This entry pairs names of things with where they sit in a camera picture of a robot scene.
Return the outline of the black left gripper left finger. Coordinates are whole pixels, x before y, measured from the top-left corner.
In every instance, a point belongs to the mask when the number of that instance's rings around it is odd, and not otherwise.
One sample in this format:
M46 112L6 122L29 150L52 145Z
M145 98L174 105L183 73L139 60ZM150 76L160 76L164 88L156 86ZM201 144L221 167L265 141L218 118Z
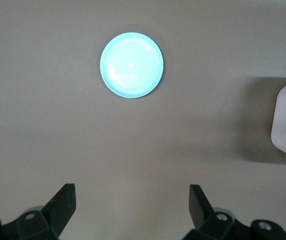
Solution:
M44 206L29 208L2 224L0 240L57 240L76 210L75 184L65 184Z

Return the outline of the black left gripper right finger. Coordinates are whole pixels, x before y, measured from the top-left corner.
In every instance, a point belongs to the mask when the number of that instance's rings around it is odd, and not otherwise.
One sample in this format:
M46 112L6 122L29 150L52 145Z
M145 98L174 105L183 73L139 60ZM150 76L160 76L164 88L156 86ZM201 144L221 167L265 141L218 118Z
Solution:
M230 211L213 208L198 184L189 188L189 212L194 229L188 240L286 240L286 231L273 221L257 219L247 226Z

